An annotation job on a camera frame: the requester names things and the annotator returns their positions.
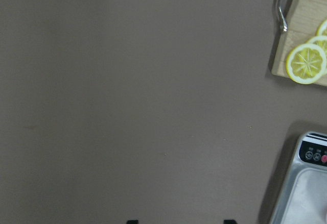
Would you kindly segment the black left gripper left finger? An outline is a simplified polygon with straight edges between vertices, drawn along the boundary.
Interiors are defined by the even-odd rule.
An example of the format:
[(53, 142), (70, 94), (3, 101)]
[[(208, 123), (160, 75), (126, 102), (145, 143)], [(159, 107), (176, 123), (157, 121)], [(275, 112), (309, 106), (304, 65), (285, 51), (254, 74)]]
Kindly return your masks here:
[(126, 224), (139, 224), (139, 221), (137, 219), (127, 220)]

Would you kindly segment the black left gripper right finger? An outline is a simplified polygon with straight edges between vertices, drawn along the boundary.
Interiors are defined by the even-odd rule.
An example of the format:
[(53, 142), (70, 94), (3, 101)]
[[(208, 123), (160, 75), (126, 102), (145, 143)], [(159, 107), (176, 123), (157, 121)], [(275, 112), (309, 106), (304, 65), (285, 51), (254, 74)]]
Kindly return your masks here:
[(225, 219), (223, 224), (239, 224), (235, 219)]

